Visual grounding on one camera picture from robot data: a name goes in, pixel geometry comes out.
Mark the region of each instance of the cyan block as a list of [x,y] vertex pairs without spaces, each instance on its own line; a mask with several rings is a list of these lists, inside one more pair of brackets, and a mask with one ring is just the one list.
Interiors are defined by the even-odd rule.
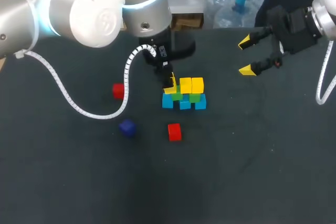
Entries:
[[191,103],[189,101],[189,95],[184,94],[183,99],[180,100],[180,110],[189,110],[191,109]]
[[200,102],[195,103],[195,109],[196,110],[205,110],[206,109],[205,94],[201,94],[201,100],[200,100]]
[[171,94],[162,94],[162,108],[172,109],[174,107],[173,98]]

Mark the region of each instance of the black table surface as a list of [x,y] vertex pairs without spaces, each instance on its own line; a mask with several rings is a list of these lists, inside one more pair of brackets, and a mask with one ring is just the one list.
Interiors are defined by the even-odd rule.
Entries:
[[[0,72],[0,223],[335,221],[336,94],[323,106],[314,98],[328,43],[243,77],[239,68],[271,53],[269,39],[239,50],[247,33],[195,31],[194,56],[173,62],[176,77],[204,78],[205,111],[162,109],[161,84],[137,56],[129,104],[106,121],[73,110],[37,60],[9,57]],[[112,85],[137,45],[121,33],[104,49],[57,38],[34,51],[79,106],[109,114],[120,105]],[[119,131],[123,119],[137,124],[135,138]],[[169,142],[169,123],[181,124],[182,142]]]

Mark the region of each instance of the yellow block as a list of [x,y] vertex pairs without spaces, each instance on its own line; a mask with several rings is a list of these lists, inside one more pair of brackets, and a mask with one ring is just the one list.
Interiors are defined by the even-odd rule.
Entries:
[[191,78],[180,78],[181,94],[191,94],[193,91],[193,83]]
[[177,92],[177,85],[176,85],[176,79],[174,76],[174,73],[172,72],[173,77],[171,77],[173,79],[173,86],[171,88],[165,88],[164,93],[165,94],[176,94]]
[[239,70],[243,76],[257,76],[252,70],[251,65],[247,65]]
[[2,69],[2,67],[5,63],[5,60],[6,60],[6,58],[3,58],[3,59],[0,60],[0,71],[1,71],[1,69]]
[[250,40],[250,34],[247,35],[247,37],[246,37],[245,39],[243,39],[243,40],[238,44],[238,47],[242,50],[242,48],[241,48],[241,44],[243,44],[243,43],[245,43],[245,42],[247,42],[247,41],[249,41],[249,40]]
[[204,93],[204,81],[202,77],[192,78],[191,79],[193,90],[193,94],[203,94]]

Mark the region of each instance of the toy block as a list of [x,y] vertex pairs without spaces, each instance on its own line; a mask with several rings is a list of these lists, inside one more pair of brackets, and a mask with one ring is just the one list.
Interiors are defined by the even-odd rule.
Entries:
[[191,103],[189,101],[189,95],[184,94],[183,99],[180,100],[180,110],[189,110],[191,109]]
[[189,102],[190,103],[198,103],[201,101],[201,94],[190,94]]
[[191,78],[180,78],[181,94],[190,94],[192,89]]
[[206,98],[205,94],[201,94],[201,100],[198,103],[195,103],[196,110],[205,110],[206,109]]
[[162,94],[162,108],[172,109],[174,107],[171,94]]
[[125,92],[125,87],[124,87],[123,83],[113,84],[112,93],[113,93],[113,97],[116,100],[123,100],[124,99],[124,92]]
[[193,94],[203,94],[204,93],[204,81],[202,77],[192,78],[191,79],[193,90]]
[[181,101],[183,99],[180,86],[176,87],[176,94],[172,94],[172,98],[173,98],[173,101]]
[[176,142],[182,140],[181,127],[179,123],[168,124],[169,141]]
[[171,88],[165,88],[163,89],[164,90],[164,93],[165,94],[176,94],[176,91],[177,91],[177,87],[176,87],[176,79],[175,79],[175,76],[174,76],[174,73],[172,72],[172,80],[173,80],[173,86]]
[[124,120],[121,124],[119,124],[119,129],[121,132],[128,137],[133,137],[137,132],[136,125],[131,120]]

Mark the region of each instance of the white cable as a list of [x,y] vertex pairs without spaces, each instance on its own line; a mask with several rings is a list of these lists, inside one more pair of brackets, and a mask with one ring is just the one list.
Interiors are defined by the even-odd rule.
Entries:
[[36,8],[35,8],[35,5],[33,3],[32,0],[26,0],[28,5],[29,5],[29,8],[32,12],[32,15],[33,15],[33,20],[34,20],[34,36],[33,36],[33,40],[31,41],[31,45],[28,49],[26,49],[23,53],[27,53],[28,51],[32,50],[36,43],[37,43],[37,40],[38,40],[38,36],[39,36],[39,26],[38,26],[38,18],[37,18],[37,11],[36,11]]
[[89,118],[94,118],[94,119],[100,119],[100,120],[106,120],[106,119],[111,119],[111,118],[115,118],[118,115],[120,115],[124,109],[126,108],[127,102],[128,102],[128,97],[129,97],[129,70],[131,67],[131,63],[135,57],[135,55],[137,55],[140,51],[142,50],[148,50],[151,55],[153,57],[156,57],[156,52],[154,50],[153,47],[151,47],[150,45],[142,45],[142,46],[138,46],[137,48],[135,48],[132,53],[130,54],[130,56],[128,57],[128,60],[126,62],[125,65],[125,70],[124,70],[124,98],[122,101],[122,104],[120,106],[120,108],[114,112],[113,114],[110,115],[95,115],[95,114],[91,114],[83,109],[81,109],[80,107],[78,107],[75,102],[71,99],[71,97],[69,96],[67,90],[65,89],[65,87],[63,86],[61,80],[59,79],[56,71],[53,69],[53,67],[49,64],[48,61],[46,61],[41,55],[29,51],[26,53],[26,55],[29,55],[35,59],[37,59],[38,61],[40,61],[51,73],[51,75],[53,76],[54,80],[56,81],[59,89],[61,90],[62,94],[64,95],[65,99],[68,101],[68,103],[80,114],[85,115]]
[[323,105],[327,101],[329,95],[331,94],[332,90],[336,86],[336,76],[335,76],[334,79],[332,79],[331,83],[329,84],[329,86],[328,86],[326,92],[324,93],[322,99],[320,98],[324,73],[326,72],[326,68],[327,68],[328,60],[329,60],[329,57],[330,57],[330,54],[331,54],[331,51],[332,51],[333,43],[334,43],[334,41],[329,42],[327,53],[325,54],[326,57],[324,58],[324,62],[323,62],[322,69],[321,69],[320,79],[319,79],[319,82],[318,82],[318,85],[317,85],[316,101],[319,105]]

